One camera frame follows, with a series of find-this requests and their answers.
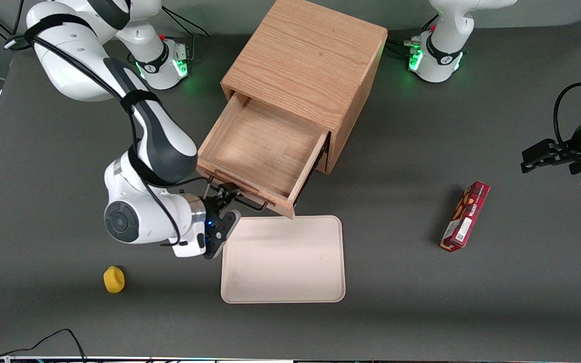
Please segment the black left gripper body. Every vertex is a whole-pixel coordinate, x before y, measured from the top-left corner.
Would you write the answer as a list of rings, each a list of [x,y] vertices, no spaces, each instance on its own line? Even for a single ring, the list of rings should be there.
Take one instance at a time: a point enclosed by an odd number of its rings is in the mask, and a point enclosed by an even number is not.
[[[553,129],[560,146],[560,160],[569,163],[569,172],[572,175],[581,173],[581,125],[578,126],[569,140],[564,140],[560,134],[558,115],[553,115]]]

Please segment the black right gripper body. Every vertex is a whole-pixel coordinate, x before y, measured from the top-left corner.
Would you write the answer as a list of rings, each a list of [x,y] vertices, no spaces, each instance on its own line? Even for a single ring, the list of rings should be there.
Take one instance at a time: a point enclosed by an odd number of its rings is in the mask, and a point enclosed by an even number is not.
[[[203,253],[203,257],[210,260],[221,253],[242,215],[240,211],[235,209],[226,210],[228,203],[223,202],[222,205],[212,205],[208,202],[208,198],[205,198],[203,204],[206,211],[206,251]]]

